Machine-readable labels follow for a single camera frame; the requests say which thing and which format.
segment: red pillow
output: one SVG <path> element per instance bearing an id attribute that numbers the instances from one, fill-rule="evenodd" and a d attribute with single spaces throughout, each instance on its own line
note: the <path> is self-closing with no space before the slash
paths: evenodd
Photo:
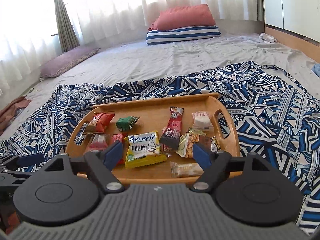
<path id="1" fill-rule="evenodd" d="M 160 12 L 153 29 L 167 31 L 186 26 L 214 26 L 216 24 L 207 4 L 175 7 Z"/>

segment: yellow snack bag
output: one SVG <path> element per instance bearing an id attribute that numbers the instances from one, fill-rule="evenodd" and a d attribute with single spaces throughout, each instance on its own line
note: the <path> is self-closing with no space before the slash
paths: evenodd
<path id="1" fill-rule="evenodd" d="M 161 154 L 158 131 L 128 135 L 129 149 L 125 159 L 126 168 L 135 168 L 154 163 L 164 162 L 167 156 Z"/>

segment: wooden tray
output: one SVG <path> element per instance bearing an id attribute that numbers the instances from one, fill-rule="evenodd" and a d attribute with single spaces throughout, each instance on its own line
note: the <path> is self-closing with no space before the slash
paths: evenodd
<path id="1" fill-rule="evenodd" d="M 70 157 L 82 156 L 88 150 L 88 146 L 92 140 L 92 135 L 87 135 L 81 145 L 76 145 L 74 139 L 84 123 L 92 120 L 95 114 L 101 112 L 115 112 L 115 117 L 106 129 L 106 133 L 113 135 L 120 133 L 116 127 L 116 121 L 120 117 L 140 116 L 138 122 L 129 131 L 130 135 L 141 134 L 158 130 L 158 135 L 162 135 L 162 128 L 166 127 L 170 118 L 170 106 L 183 107 L 184 112 L 182 116 L 182 131 L 185 134 L 187 129 L 193 124 L 192 113 L 197 111 L 208 111 L 211 115 L 211 122 L 214 127 L 213 133 L 208 133 L 208 136 L 215 136 L 221 149 L 229 152 L 232 156 L 240 155 L 239 140 L 236 132 L 236 127 L 233 120 L 223 104 L 217 100 L 218 93 L 191 95 L 181 97 L 168 97 L 138 100 L 130 102 L 119 102 L 105 105 L 97 105 L 88 113 L 73 131 L 67 145 L 66 153 Z M 227 124 L 230 128 L 230 134 L 227 138 L 223 138 L 220 126 L 218 124 L 217 116 L 223 113 Z M 124 146 L 124 159 L 128 145 Z M 164 183 L 194 183 L 198 177 L 188 178 L 172 178 L 170 161 L 181 163 L 194 163 L 193 159 L 182 158 L 178 154 L 173 154 L 167 158 L 166 162 L 143 166 L 134 169 L 126 169 L 124 165 L 113 169 L 112 173 L 123 184 L 130 183 L 148 183 L 148 184 L 164 184 Z M 233 172 L 231 177 L 238 175 L 239 172 Z"/>

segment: peanut snack packet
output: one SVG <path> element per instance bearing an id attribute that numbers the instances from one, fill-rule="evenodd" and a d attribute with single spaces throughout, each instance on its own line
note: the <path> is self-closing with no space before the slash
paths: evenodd
<path id="1" fill-rule="evenodd" d="M 220 150 L 218 141 L 215 137 L 209 137 L 199 134 L 199 131 L 193 130 L 186 133 L 186 138 L 179 145 L 177 153 L 184 158 L 193 158 L 192 148 L 195 143 L 201 143 L 212 152 Z"/>
<path id="2" fill-rule="evenodd" d="M 126 168 L 135 168 L 154 163 L 164 162 L 167 156 L 161 154 L 158 131 L 128 135 L 129 149 L 125 160 Z"/>

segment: circular disc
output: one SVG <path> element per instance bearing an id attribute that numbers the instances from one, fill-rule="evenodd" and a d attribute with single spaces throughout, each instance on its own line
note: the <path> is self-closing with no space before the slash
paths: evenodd
<path id="1" fill-rule="evenodd" d="M 302 197 L 287 178 L 274 172 L 252 172 L 223 182 L 216 190 L 222 210 L 248 225 L 276 226 L 295 221 Z"/>
<path id="2" fill-rule="evenodd" d="M 34 181 L 30 177 L 13 194 L 21 220 L 40 226 L 66 225 L 87 216 L 99 203 L 98 189 L 91 181 L 52 173 L 44 172 Z"/>

